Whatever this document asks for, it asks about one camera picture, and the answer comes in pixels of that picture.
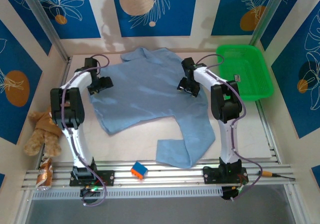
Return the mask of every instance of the stuffed animal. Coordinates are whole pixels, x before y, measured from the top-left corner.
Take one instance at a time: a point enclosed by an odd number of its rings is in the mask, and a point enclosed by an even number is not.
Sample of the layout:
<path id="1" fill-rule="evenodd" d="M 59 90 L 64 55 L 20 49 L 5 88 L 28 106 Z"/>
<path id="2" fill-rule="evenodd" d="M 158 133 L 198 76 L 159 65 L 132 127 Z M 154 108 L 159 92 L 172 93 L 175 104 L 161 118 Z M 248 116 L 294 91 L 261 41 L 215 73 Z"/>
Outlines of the stuffed animal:
<path id="1" fill-rule="evenodd" d="M 35 156 L 39 153 L 44 143 L 44 156 L 56 157 L 61 154 L 61 147 L 58 139 L 62 135 L 61 129 L 52 121 L 51 107 L 45 112 L 33 111 L 28 118 L 36 122 L 32 136 L 24 146 L 24 152 L 28 156 Z"/>

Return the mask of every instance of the floor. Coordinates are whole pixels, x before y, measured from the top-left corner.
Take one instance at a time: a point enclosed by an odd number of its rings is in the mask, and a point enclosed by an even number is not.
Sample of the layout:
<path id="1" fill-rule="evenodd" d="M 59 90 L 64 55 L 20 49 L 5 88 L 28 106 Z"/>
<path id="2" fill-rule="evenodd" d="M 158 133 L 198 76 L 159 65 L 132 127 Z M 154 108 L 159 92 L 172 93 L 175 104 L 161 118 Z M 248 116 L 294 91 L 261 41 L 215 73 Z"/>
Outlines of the floor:
<path id="1" fill-rule="evenodd" d="M 177 53 L 181 58 L 193 57 L 195 61 L 210 53 L 191 52 Z M 84 65 L 84 59 L 91 55 L 75 55 L 72 57 L 71 67 L 67 80 L 74 71 Z M 109 54 L 111 64 L 121 63 L 120 54 Z M 103 66 L 103 57 L 96 57 Z M 204 63 L 212 65 L 216 58 L 208 58 Z M 90 104 L 89 97 L 82 95 L 85 110 L 84 134 L 95 160 L 98 161 L 136 161 L 154 160 L 156 158 L 157 141 L 161 139 L 182 139 L 180 128 L 173 117 L 155 119 L 132 126 L 115 135 L 109 136 L 100 127 L 100 124 Z M 254 102 L 246 102 L 247 116 L 238 123 L 238 149 L 246 158 L 271 158 L 270 148 L 265 136 L 264 128 Z M 220 156 L 221 139 L 218 122 L 208 110 L 210 122 L 215 132 L 216 140 L 209 148 L 203 159 L 216 159 Z M 55 162 L 72 161 L 73 157 L 69 144 L 64 136 L 60 139 L 62 154 L 54 159 Z"/>

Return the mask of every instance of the cable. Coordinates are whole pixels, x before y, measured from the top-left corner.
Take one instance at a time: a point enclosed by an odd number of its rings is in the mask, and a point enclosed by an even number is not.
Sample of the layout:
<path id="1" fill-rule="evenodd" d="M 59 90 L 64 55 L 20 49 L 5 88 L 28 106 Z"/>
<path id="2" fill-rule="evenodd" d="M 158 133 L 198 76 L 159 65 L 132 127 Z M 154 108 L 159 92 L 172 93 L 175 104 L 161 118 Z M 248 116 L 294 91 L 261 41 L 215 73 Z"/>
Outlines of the cable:
<path id="1" fill-rule="evenodd" d="M 271 171 L 267 171 L 264 170 L 263 172 L 259 171 L 258 175 L 262 175 L 263 177 L 267 177 L 267 178 L 287 178 L 287 179 L 291 179 L 291 180 L 296 180 L 294 177 L 289 177 L 289 176 L 283 176 L 283 175 L 279 175 L 277 173 L 272 173 Z"/>
<path id="2" fill-rule="evenodd" d="M 206 59 L 206 58 L 208 58 L 208 57 L 213 57 L 213 56 L 222 58 L 222 61 L 219 62 L 218 64 L 210 65 L 210 66 L 208 66 L 207 68 L 213 68 L 213 67 L 220 66 L 222 63 L 225 62 L 225 57 L 224 57 L 223 55 L 220 55 L 220 54 L 216 54 L 216 53 L 215 53 L 215 54 L 205 55 L 204 57 L 200 58 L 200 60 L 198 60 L 198 61 L 196 62 L 196 65 L 199 64 L 203 59 Z"/>
<path id="3" fill-rule="evenodd" d="M 262 168 L 262 166 L 261 166 L 258 162 L 253 161 L 253 160 L 250 160 L 250 159 L 248 159 L 248 158 L 245 158 L 245 157 L 241 156 L 241 155 L 236 151 L 235 139 L 234 139 L 234 126 L 235 126 L 235 124 L 236 124 L 239 120 L 241 120 L 242 118 L 244 118 L 244 117 L 246 116 L 246 114 L 247 114 L 247 109 L 246 109 L 246 106 L 245 106 L 244 101 L 242 100 L 242 98 L 240 97 L 240 95 L 238 94 L 238 92 L 237 92 L 230 84 L 228 84 L 227 82 L 225 82 L 225 81 L 222 80 L 221 78 L 216 77 L 215 75 L 213 75 L 213 74 L 211 73 L 211 71 L 209 70 L 209 68 L 216 67 L 216 66 L 219 66 L 219 65 L 221 65 L 222 63 L 224 63 L 225 58 L 224 58 L 222 55 L 219 55 L 219 54 L 206 55 L 206 56 L 202 57 L 202 58 L 197 62 L 197 64 L 198 64 L 200 61 L 202 61 L 203 59 L 205 59 L 205 58 L 207 58 L 207 57 L 210 57 L 210 56 L 218 56 L 218 57 L 221 57 L 221 58 L 222 58 L 222 61 L 221 61 L 220 63 L 218 63 L 218 64 L 208 66 L 208 67 L 205 69 L 205 72 L 206 72 L 207 74 L 209 74 L 209 76 L 211 76 L 212 78 L 214 78 L 216 81 L 218 81 L 218 82 L 226 85 L 226 86 L 235 94 L 235 96 L 238 98 L 238 100 L 240 101 L 240 103 L 241 103 L 241 105 L 242 105 L 242 108 L 243 108 L 243 115 L 239 116 L 238 118 L 236 118 L 236 119 L 231 123 L 231 145 L 232 145 L 232 148 L 233 148 L 233 152 L 234 152 L 234 154 L 236 154 L 240 159 L 245 160 L 245 161 L 247 161 L 247 162 L 250 162 L 250 163 L 252 163 L 252 164 L 255 164 L 255 165 L 257 165 L 257 166 L 260 168 L 260 174 L 259 174 L 258 177 L 255 179 L 255 181 L 249 186 L 248 189 L 244 190 L 241 194 L 239 194 L 237 197 L 235 197 L 235 198 L 234 198 L 234 200 L 235 200 L 235 199 L 239 198 L 240 196 L 242 196 L 242 195 L 243 195 L 244 193 L 246 193 L 247 191 L 249 191 L 249 190 L 260 180 L 260 178 L 262 177 L 263 168 Z"/>
<path id="4" fill-rule="evenodd" d="M 63 92 L 62 92 L 62 100 L 61 100 L 61 119 L 62 119 L 62 125 L 63 127 L 67 130 L 68 134 L 69 134 L 69 137 L 70 137 L 70 140 L 71 140 L 71 146 L 72 146 L 72 149 L 73 149 L 73 152 L 74 154 L 76 155 L 76 157 L 79 159 L 79 161 L 81 162 L 81 164 L 83 166 L 85 166 L 85 168 L 92 174 L 94 175 L 99 181 L 100 183 L 102 184 L 103 186 L 103 198 L 101 201 L 99 201 L 98 203 L 94 203 L 94 204 L 88 204 L 84 201 L 84 198 L 82 199 L 82 202 L 83 202 L 83 205 L 84 206 L 87 206 L 87 207 L 96 207 L 100 204 L 102 204 L 106 197 L 107 197 L 107 186 L 106 184 L 104 183 L 104 181 L 100 178 L 100 176 L 95 173 L 90 167 L 89 165 L 85 162 L 85 160 L 80 156 L 80 154 L 78 153 L 77 149 L 76 149 L 76 145 L 75 145 L 75 141 L 74 141 L 74 137 L 73 137 L 73 133 L 72 131 L 70 130 L 69 127 L 67 127 L 67 124 L 66 124 L 66 121 L 65 121 L 65 101 L 66 101 L 66 93 L 67 93 L 67 89 L 68 87 L 72 84 L 72 82 L 77 78 L 79 77 L 81 74 L 85 73 L 85 72 L 88 72 L 88 71 L 91 71 L 91 70 L 100 70 L 102 68 L 106 68 L 107 66 L 109 66 L 110 64 L 110 60 L 109 58 L 106 56 L 106 55 L 103 55 L 103 54 L 96 54 L 96 55 L 93 55 L 91 56 L 91 58 L 93 57 L 96 57 L 96 56 L 102 56 L 102 57 L 105 57 L 107 59 L 107 64 L 104 65 L 104 66 L 97 66 L 97 67 L 91 67 L 91 68 L 88 68 L 88 69 L 85 69 L 81 72 L 79 72 L 77 75 L 75 75 L 65 86 L 65 88 L 63 89 Z"/>
<path id="5" fill-rule="evenodd" d="M 100 67 L 98 70 L 99 70 L 99 72 L 97 73 L 97 75 L 99 75 L 100 74 L 100 71 L 101 71 L 101 65 L 100 65 L 100 62 L 98 61 L 98 60 L 96 60 L 96 62 L 98 63 L 98 66 Z"/>

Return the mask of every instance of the wire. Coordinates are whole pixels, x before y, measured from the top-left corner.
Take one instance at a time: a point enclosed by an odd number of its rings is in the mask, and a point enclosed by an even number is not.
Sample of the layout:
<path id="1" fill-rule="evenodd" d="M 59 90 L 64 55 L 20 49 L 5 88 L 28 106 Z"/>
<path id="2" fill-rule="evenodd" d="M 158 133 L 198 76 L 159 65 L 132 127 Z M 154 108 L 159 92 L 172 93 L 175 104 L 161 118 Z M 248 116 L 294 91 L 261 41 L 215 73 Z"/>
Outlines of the wire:
<path id="1" fill-rule="evenodd" d="M 94 58 L 94 57 L 104 57 L 104 58 L 107 58 L 108 62 L 110 63 L 110 60 L 109 58 L 106 56 L 106 55 L 103 55 L 103 54 L 95 54 L 95 55 L 92 55 L 90 58 Z M 98 62 L 98 65 L 99 65 L 99 72 L 97 73 L 97 75 L 100 74 L 100 71 L 101 71 L 101 65 L 100 65 L 100 62 L 98 60 L 96 60 Z"/>
<path id="2" fill-rule="evenodd" d="M 199 64 L 203 59 L 206 59 L 206 58 L 208 58 L 208 57 L 213 57 L 213 56 L 222 58 L 222 61 L 219 62 L 218 64 L 210 65 L 210 66 L 208 66 L 207 68 L 213 68 L 213 67 L 220 66 L 222 63 L 225 62 L 225 57 L 224 57 L 223 55 L 220 55 L 220 54 L 216 54 L 216 53 L 215 53 L 215 54 L 205 55 L 204 57 L 200 58 L 200 60 L 198 60 L 198 61 L 196 62 L 196 65 Z"/>
<path id="3" fill-rule="evenodd" d="M 284 176 L 284 175 L 279 175 L 280 178 L 287 178 L 287 179 L 291 179 L 291 180 L 296 180 L 294 177 L 289 177 L 289 176 Z"/>
<path id="4" fill-rule="evenodd" d="M 86 192 L 86 193 L 83 194 L 83 196 L 82 196 L 82 199 L 81 199 L 81 200 L 82 200 L 83 203 L 85 203 L 86 206 L 90 206 L 90 205 L 91 205 L 90 203 L 87 203 L 86 200 L 85 200 L 85 198 L 86 198 L 87 196 L 89 196 L 90 194 L 91 194 L 90 197 L 92 197 L 92 196 L 95 195 L 95 192 L 91 192 L 91 191 L 88 190 L 88 192 Z"/>
<path id="5" fill-rule="evenodd" d="M 78 153 L 77 149 L 76 149 L 76 145 L 75 145 L 75 141 L 74 141 L 74 137 L 73 137 L 73 132 L 70 130 L 69 127 L 67 127 L 67 124 L 66 124 L 66 121 L 65 121 L 65 101 L 66 101 L 66 93 L 67 93 L 67 89 L 68 87 L 72 84 L 72 82 L 77 78 L 79 77 L 80 75 L 82 75 L 83 73 L 85 72 L 88 72 L 88 71 L 91 71 L 91 70 L 99 70 L 99 69 L 102 69 L 102 68 L 106 68 L 107 66 L 109 66 L 110 64 L 110 60 L 109 58 L 106 56 L 106 55 L 103 55 L 103 54 L 96 54 L 96 55 L 93 55 L 91 56 L 91 58 L 93 57 L 96 57 L 96 56 L 102 56 L 102 57 L 105 57 L 107 59 L 107 64 L 104 65 L 104 66 L 97 66 L 97 67 L 91 67 L 91 68 L 88 68 L 88 69 L 85 69 L 81 72 L 79 72 L 77 75 L 75 75 L 65 86 L 65 88 L 63 89 L 63 92 L 62 92 L 62 103 L 61 103 L 61 119 L 62 119 L 62 125 L 63 127 L 67 130 L 68 134 L 69 134 L 69 137 L 70 137 L 70 140 L 71 140 L 71 146 L 72 146 L 72 149 L 73 149 L 73 152 L 75 154 L 75 156 L 79 159 L 79 161 L 81 162 L 81 164 L 83 166 L 85 166 L 85 168 L 93 175 L 95 176 L 99 181 L 100 183 L 102 184 L 103 186 L 103 198 L 101 201 L 99 201 L 98 203 L 93 203 L 93 204 L 88 204 L 84 201 L 84 198 L 82 199 L 82 202 L 83 202 L 83 205 L 84 206 L 87 206 L 87 207 L 96 207 L 100 204 L 102 204 L 106 197 L 107 197 L 107 186 L 106 184 L 104 183 L 104 181 L 101 179 L 101 177 L 95 173 L 90 167 L 89 165 L 86 163 L 86 161 L 80 156 L 80 154 Z"/>
<path id="6" fill-rule="evenodd" d="M 209 70 L 209 68 L 212 68 L 212 67 L 216 67 L 216 66 L 219 66 L 221 65 L 222 63 L 224 63 L 225 61 L 225 58 L 222 56 L 222 55 L 219 55 L 219 54 L 210 54 L 210 55 L 206 55 L 204 57 L 202 57 L 198 62 L 201 62 L 203 59 L 207 58 L 207 57 L 211 57 L 211 56 L 218 56 L 218 57 L 221 57 L 222 58 L 222 61 L 218 64 L 215 64 L 215 65 L 211 65 L 211 66 L 208 66 L 206 69 L 205 69 L 205 72 L 207 74 L 209 74 L 209 76 L 211 76 L 212 78 L 214 78 L 217 82 L 220 82 L 224 85 L 226 85 L 234 94 L 235 96 L 238 98 L 238 100 L 240 101 L 241 105 L 242 105 L 242 108 L 243 108 L 243 114 L 241 116 L 239 116 L 238 118 L 236 118 L 232 123 L 231 123 L 231 145 L 232 145 L 232 149 L 233 149 L 233 152 L 234 154 L 236 154 L 240 159 L 242 160 L 245 160 L 249 163 L 252 163 L 252 164 L 255 164 L 257 165 L 259 168 L 260 168 L 260 171 L 261 173 L 258 175 L 258 177 L 255 179 L 255 181 L 249 186 L 249 188 L 247 188 L 246 190 L 244 190 L 243 192 L 241 192 L 237 197 L 234 198 L 237 199 L 239 198 L 240 196 L 242 196 L 244 193 L 246 193 L 247 191 L 249 191 L 259 180 L 260 178 L 262 177 L 262 172 L 263 172 L 263 168 L 262 166 L 256 162 L 256 161 L 253 161 L 253 160 L 250 160 L 248 158 L 245 158 L 243 156 L 241 156 L 237 151 L 236 151 L 236 147 L 235 147 L 235 138 L 234 138 L 234 126 L 235 124 L 241 120 L 242 118 L 244 118 L 247 114 L 247 109 L 246 109 L 246 106 L 245 106 L 245 103 L 244 101 L 242 100 L 242 98 L 240 97 L 240 95 L 238 94 L 238 92 L 229 84 L 227 83 L 226 81 L 222 80 L 221 78 L 219 77 L 216 77 L 215 75 L 212 74 L 212 72 Z"/>

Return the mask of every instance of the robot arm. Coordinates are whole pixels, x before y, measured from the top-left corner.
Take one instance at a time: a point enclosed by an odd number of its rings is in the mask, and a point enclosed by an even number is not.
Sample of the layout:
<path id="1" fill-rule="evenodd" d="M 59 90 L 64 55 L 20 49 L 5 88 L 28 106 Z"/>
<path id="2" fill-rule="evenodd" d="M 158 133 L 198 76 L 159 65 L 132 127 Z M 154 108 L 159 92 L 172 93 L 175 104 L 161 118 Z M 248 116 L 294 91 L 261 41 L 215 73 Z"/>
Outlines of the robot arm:
<path id="1" fill-rule="evenodd" d="M 195 64 L 192 58 L 186 58 L 181 63 L 185 77 L 179 83 L 178 90 L 184 90 L 193 97 L 197 97 L 200 84 L 210 91 L 211 112 L 218 121 L 221 136 L 221 154 L 218 168 L 203 168 L 206 184 L 241 184 L 248 182 L 247 171 L 242 167 L 241 159 L 236 155 L 237 122 L 242 111 L 242 105 L 237 96 L 226 85 L 230 85 L 239 93 L 237 82 L 226 81 L 204 64 Z M 236 197 L 238 190 L 229 191 L 226 199 Z"/>
<path id="2" fill-rule="evenodd" d="M 73 155 L 70 186 L 85 186 L 96 180 L 94 175 L 79 160 L 78 156 L 91 170 L 99 174 L 83 131 L 82 123 L 85 120 L 85 110 L 81 99 L 81 94 L 86 89 L 88 89 L 90 95 L 93 95 L 113 86 L 110 77 L 98 77 L 97 66 L 97 60 L 86 58 L 84 67 L 77 69 L 69 82 L 60 88 L 52 89 L 50 92 L 52 120 L 62 129 Z M 66 89 L 64 122 L 68 129 L 64 128 L 62 122 L 62 95 L 64 89 Z"/>

